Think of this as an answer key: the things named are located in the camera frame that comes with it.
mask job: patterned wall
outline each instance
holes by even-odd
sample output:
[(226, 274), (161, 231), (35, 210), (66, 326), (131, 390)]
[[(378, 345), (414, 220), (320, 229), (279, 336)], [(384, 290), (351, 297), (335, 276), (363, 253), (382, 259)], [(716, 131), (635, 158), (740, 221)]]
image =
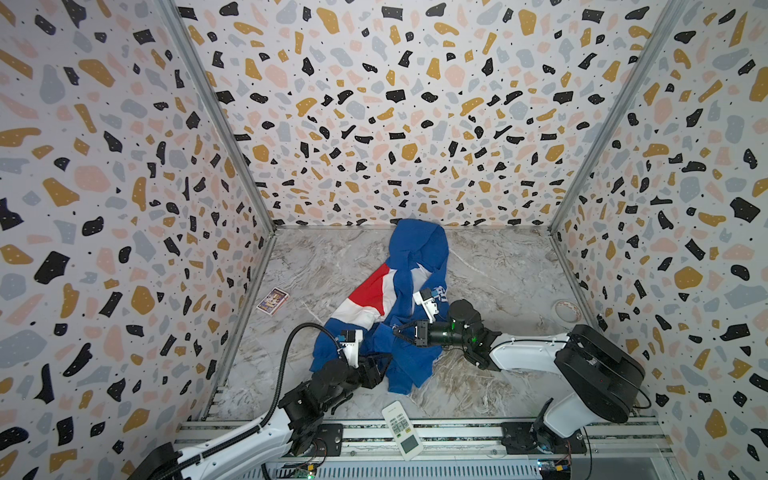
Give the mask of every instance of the patterned wall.
[(696, 480), (768, 469), (767, 8), (690, 2), (557, 232)]
[(549, 223), (666, 2), (179, 0), (277, 224)]
[(0, 3), (0, 477), (125, 478), (210, 395), (262, 238), (150, 2)]

